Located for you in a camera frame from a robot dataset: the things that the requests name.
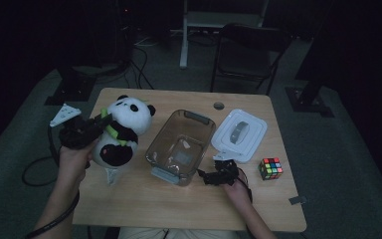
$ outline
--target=black cable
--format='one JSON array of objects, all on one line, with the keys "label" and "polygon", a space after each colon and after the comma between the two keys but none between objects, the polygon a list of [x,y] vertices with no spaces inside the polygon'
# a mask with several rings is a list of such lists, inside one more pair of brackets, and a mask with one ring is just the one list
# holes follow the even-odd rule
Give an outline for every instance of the black cable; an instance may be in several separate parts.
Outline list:
[{"label": "black cable", "polygon": [[37,237],[37,236],[51,230],[52,228],[54,228],[56,225],[58,225],[59,223],[64,221],[68,216],[71,215],[71,213],[74,211],[74,209],[76,208],[79,201],[80,201],[80,192],[77,192],[76,198],[74,198],[74,201],[71,203],[71,205],[67,209],[67,211],[65,211],[63,214],[61,214],[61,216],[59,216],[58,218],[56,218],[55,220],[53,220],[49,224],[47,224],[47,225],[45,225],[45,226],[43,226],[43,227],[41,227],[41,228],[39,228],[33,232],[30,232],[29,234],[26,235],[25,238],[28,239],[28,238]]},{"label": "black cable", "polygon": [[93,239],[92,228],[90,226],[87,226],[87,236],[89,239]]},{"label": "black cable", "polygon": [[128,80],[128,78],[126,77],[126,74],[125,74],[125,75],[123,75],[123,77],[125,78],[126,87],[127,87],[128,89],[130,89],[130,88],[131,88],[131,86],[129,85],[129,80]]},{"label": "black cable", "polygon": [[112,55],[112,58],[114,59],[116,57],[116,52],[117,52],[117,14],[116,13],[119,13],[117,12],[116,10],[118,10],[118,8],[116,7],[116,0],[115,1],[111,1],[110,3],[112,4],[112,6],[110,6],[111,8],[115,9],[114,14],[113,14],[113,25],[114,25],[114,51],[113,51],[113,55]]},{"label": "black cable", "polygon": [[169,234],[169,229],[167,229],[167,231],[163,230],[163,232],[165,233],[165,235],[163,236],[163,239],[166,239],[167,234]]},{"label": "black cable", "polygon": [[135,81],[135,85],[136,85],[136,87],[139,89],[137,73],[136,73],[136,71],[135,71],[134,68],[131,68],[131,69],[132,69],[132,72],[134,73],[134,81]]},{"label": "black cable", "polygon": [[55,161],[55,164],[59,166],[59,154],[55,148],[54,138],[52,136],[52,127],[48,126],[48,141],[49,141],[49,150],[51,151],[52,158]]},{"label": "black cable", "polygon": [[235,179],[237,179],[238,181],[240,181],[247,189],[247,193],[248,193],[248,196],[250,197],[250,201],[253,202],[253,193],[250,189],[250,186],[248,185],[248,178],[247,178],[247,174],[245,174],[244,170],[241,169],[240,167],[238,167],[239,170],[241,170],[245,176],[245,180],[246,181],[243,181],[239,175],[235,175],[232,171],[228,170],[227,168],[224,168],[224,170],[226,172],[228,172],[229,174],[231,174]]},{"label": "black cable", "polygon": [[299,235],[301,235],[303,238],[308,239],[303,232],[300,232]]},{"label": "black cable", "polygon": [[108,69],[106,71],[95,73],[95,74],[87,74],[80,71],[77,71],[77,72],[79,73],[80,76],[100,78],[100,77],[106,77],[106,76],[116,76],[120,73],[124,73],[126,69],[128,69],[128,67],[129,67],[129,61],[123,61],[123,62],[117,63],[117,67],[113,69]]},{"label": "black cable", "polygon": [[115,81],[117,81],[117,80],[119,80],[121,78],[125,78],[126,83],[128,84],[128,87],[129,87],[129,82],[127,81],[127,78],[126,78],[126,75],[129,73],[129,69],[130,69],[130,64],[128,63],[128,68],[120,76],[117,76],[116,78],[111,78],[109,80],[98,79],[95,83],[96,84],[107,84],[107,83],[115,82]]},{"label": "black cable", "polygon": [[251,237],[251,239],[257,239],[253,233],[250,231],[250,228],[248,228],[248,225],[245,225],[245,227],[247,228],[247,233],[248,235]]},{"label": "black cable", "polygon": [[38,162],[41,162],[41,161],[45,161],[45,160],[48,160],[48,159],[53,159],[51,156],[45,156],[45,157],[41,157],[41,158],[38,158],[32,162],[30,162],[26,168],[24,168],[24,171],[23,171],[23,174],[21,176],[21,179],[23,180],[24,184],[28,185],[28,186],[33,186],[33,187],[41,187],[41,186],[47,186],[53,182],[55,182],[57,179],[54,178],[50,181],[47,181],[47,182],[43,182],[43,183],[32,183],[32,182],[29,182],[26,178],[26,175],[27,175],[27,171],[30,169],[30,167],[32,167],[33,165],[35,165],[36,163]]},{"label": "black cable", "polygon": [[135,49],[135,50],[138,50],[138,51],[140,51],[141,53],[144,54],[144,63],[142,64],[141,69],[138,68],[138,66],[137,66],[133,61],[131,61],[131,64],[132,64],[132,65],[138,70],[138,72],[139,72],[139,75],[138,75],[138,86],[139,86],[140,89],[142,89],[142,86],[141,86],[141,76],[142,76],[142,77],[144,78],[145,82],[151,87],[152,90],[154,90],[153,86],[151,86],[150,82],[148,81],[148,79],[145,77],[145,75],[144,75],[144,73],[143,73],[143,71],[144,71],[144,67],[145,67],[145,65],[147,64],[147,58],[148,58],[148,57],[147,57],[147,53],[146,53],[144,50],[139,49],[139,48],[137,48],[137,47],[134,47],[134,49]]},{"label": "black cable", "polygon": [[[203,39],[208,39],[210,43],[203,43],[201,41],[193,40],[193,38],[202,37]],[[193,35],[188,37],[188,42],[190,44],[195,44],[200,47],[214,47],[217,44],[216,38],[210,35]]]}]

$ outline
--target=gray carpet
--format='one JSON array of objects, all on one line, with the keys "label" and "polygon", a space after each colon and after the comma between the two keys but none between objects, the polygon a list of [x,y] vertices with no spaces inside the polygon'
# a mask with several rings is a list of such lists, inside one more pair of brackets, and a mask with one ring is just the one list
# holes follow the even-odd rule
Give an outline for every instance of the gray carpet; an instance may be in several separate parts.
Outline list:
[{"label": "gray carpet", "polygon": [[[207,41],[198,37],[194,40]],[[144,74],[156,90],[209,90],[214,47],[191,44],[185,70],[179,69],[178,37],[172,37],[169,46],[145,41],[139,48],[148,54]],[[296,81],[294,76],[308,48],[307,42],[293,41],[281,61],[271,92],[296,187],[299,195],[308,199],[302,205],[306,231],[277,235],[295,239],[382,238],[382,177],[338,94],[330,89],[320,91],[335,118],[295,113],[287,99],[285,87],[306,84]],[[134,63],[142,66],[143,53],[136,50],[133,53]],[[79,70],[88,74],[102,71],[88,67]],[[137,77],[137,71],[128,69],[124,75],[99,78],[88,102],[70,105],[88,116],[102,88],[136,88]],[[21,175],[28,163],[50,155],[47,125],[60,107],[44,106],[44,102],[54,93],[60,79],[54,71],[39,82],[0,136],[0,239],[22,238],[28,233],[52,189],[52,184],[28,186]],[[140,82],[149,89],[144,80]],[[264,87],[255,91],[251,84],[239,87],[222,82],[216,91],[262,94]],[[27,178],[39,183],[52,179],[55,173],[53,162],[47,160],[33,167]],[[102,238],[104,230],[92,227],[94,238]],[[76,226],[74,238],[87,238],[87,227]]]}]

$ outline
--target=black chair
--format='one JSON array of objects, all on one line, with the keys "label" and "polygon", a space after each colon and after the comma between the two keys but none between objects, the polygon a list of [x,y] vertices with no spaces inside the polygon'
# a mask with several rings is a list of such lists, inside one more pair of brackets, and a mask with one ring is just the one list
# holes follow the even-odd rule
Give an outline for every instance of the black chair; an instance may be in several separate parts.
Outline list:
[{"label": "black chair", "polygon": [[210,92],[218,76],[257,81],[270,79],[268,96],[291,35],[272,28],[250,27],[230,23],[219,32]]}]

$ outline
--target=wire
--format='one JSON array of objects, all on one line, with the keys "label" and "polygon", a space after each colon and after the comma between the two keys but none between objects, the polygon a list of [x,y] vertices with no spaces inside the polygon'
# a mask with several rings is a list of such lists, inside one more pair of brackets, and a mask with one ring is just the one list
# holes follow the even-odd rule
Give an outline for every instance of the wire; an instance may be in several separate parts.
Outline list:
[{"label": "wire", "polygon": [[26,238],[34,238],[37,237],[38,235],[41,235],[52,228],[54,228],[56,225],[60,224],[62,221],[64,221],[68,216],[71,215],[71,213],[76,209],[77,204],[79,204],[80,201],[80,192],[77,192],[76,198],[74,198],[73,202],[71,203],[70,207],[65,211],[61,216],[57,217],[55,220],[50,222],[49,224],[30,232],[29,234],[26,235]]},{"label": "wire", "polygon": [[[202,33],[202,34],[203,35],[195,35],[193,37],[188,36],[188,42],[190,44],[195,44],[195,45],[198,45],[201,47],[214,47],[214,46],[216,46],[216,37],[208,35],[208,34],[204,34],[204,33]],[[204,43],[202,41],[193,40],[193,38],[198,38],[198,37],[209,40],[209,43]]]},{"label": "wire", "polygon": [[126,83],[129,85],[129,82],[126,78],[126,75],[129,73],[129,70],[131,69],[131,67],[128,67],[125,72],[123,74],[121,74],[120,76],[115,76],[115,77],[111,77],[107,80],[99,80],[98,82],[96,82],[96,84],[107,84],[107,83],[111,83],[111,82],[115,82],[121,78],[125,78],[126,80]]},{"label": "wire", "polygon": [[52,136],[52,128],[48,126],[48,140],[49,140],[49,150],[51,151],[52,158],[55,161],[55,164],[59,166],[59,154],[55,148],[54,138]]},{"label": "wire", "polygon": [[145,77],[145,75],[143,73],[144,67],[147,64],[147,53],[144,50],[139,49],[137,47],[134,47],[134,49],[138,50],[138,51],[140,51],[141,53],[144,54],[144,63],[142,64],[141,68],[138,68],[138,66],[133,61],[131,61],[132,66],[134,66],[138,70],[138,72],[139,72],[138,80],[137,80],[137,86],[140,89],[142,89],[142,85],[141,85],[141,76],[142,76],[144,78],[145,82],[151,87],[152,90],[154,90],[153,86],[150,84],[150,82],[148,81],[148,79]]},{"label": "wire", "polygon": [[123,75],[123,77],[125,78],[126,87],[127,87],[128,89],[130,89],[130,88],[131,88],[131,86],[129,85],[129,80],[128,80],[128,78],[126,77],[126,74],[125,74],[125,75]]},{"label": "wire", "polygon": [[134,80],[135,80],[135,85],[138,88],[138,80],[137,80],[137,73],[135,72],[135,69],[132,68],[132,72],[134,73]]},{"label": "wire", "polygon": [[[111,3],[113,4],[113,8],[115,10],[118,10],[117,8],[117,4],[116,4],[117,1],[112,1]],[[117,11],[114,11],[114,14],[113,14],[113,25],[114,25],[114,51],[113,51],[113,55],[112,55],[112,58],[114,59],[116,57],[116,52],[117,52],[117,14],[116,14]]]},{"label": "wire", "polygon": [[87,226],[87,236],[89,239],[93,239],[92,228],[90,226]]},{"label": "wire", "polygon": [[248,185],[248,178],[247,178],[247,174],[245,174],[244,170],[241,169],[240,167],[238,167],[239,170],[242,171],[242,173],[244,174],[244,177],[245,177],[245,180],[246,181],[243,181],[239,175],[235,175],[235,173],[233,173],[231,170],[227,169],[227,168],[224,168],[224,170],[226,172],[228,172],[230,175],[232,175],[235,179],[237,179],[238,181],[240,181],[247,189],[247,193],[248,193],[248,196],[250,197],[250,201],[253,202],[253,193],[250,189],[250,186]]},{"label": "wire", "polygon": [[163,232],[165,233],[165,234],[164,234],[164,236],[163,236],[163,239],[166,239],[166,237],[167,237],[167,234],[169,234],[169,229],[167,229],[166,231],[165,231],[165,230],[163,230]]},{"label": "wire", "polygon": [[86,76],[86,77],[92,77],[92,78],[100,78],[100,77],[106,77],[106,76],[116,76],[119,75],[120,73],[124,73],[128,67],[130,66],[129,61],[124,61],[117,63],[117,67],[108,69],[99,73],[95,74],[87,74],[83,73],[80,71],[77,71],[81,76]]},{"label": "wire", "polygon": [[301,235],[303,238],[308,239],[303,232],[300,232],[299,235]]},{"label": "wire", "polygon": [[153,38],[152,37],[145,37],[143,38],[142,40],[134,43],[134,46],[137,46],[137,47],[153,47],[153,46],[156,46],[159,44],[158,41],[152,43],[152,44],[142,44],[143,42],[147,41],[147,40],[152,40]]},{"label": "wire", "polygon": [[26,168],[24,168],[24,171],[23,171],[23,174],[21,176],[21,179],[23,180],[24,184],[28,185],[28,186],[32,186],[32,187],[41,187],[41,186],[47,186],[53,182],[55,182],[57,179],[54,178],[50,181],[47,181],[47,182],[43,182],[43,183],[32,183],[32,182],[29,182],[26,178],[26,175],[27,175],[27,171],[33,166],[35,165],[36,163],[38,162],[41,162],[41,161],[45,161],[45,160],[49,160],[49,159],[53,159],[51,156],[45,156],[45,157],[41,157],[41,158],[38,158],[32,162],[30,162]]}]

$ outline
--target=plastic food container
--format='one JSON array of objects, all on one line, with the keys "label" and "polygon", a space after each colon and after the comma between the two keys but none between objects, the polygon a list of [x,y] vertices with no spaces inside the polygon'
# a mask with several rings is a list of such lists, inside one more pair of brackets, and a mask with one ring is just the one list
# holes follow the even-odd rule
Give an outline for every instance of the plastic food container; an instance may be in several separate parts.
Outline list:
[{"label": "plastic food container", "polygon": [[179,186],[188,185],[215,130],[211,119],[185,110],[174,112],[145,155],[151,174]]}]

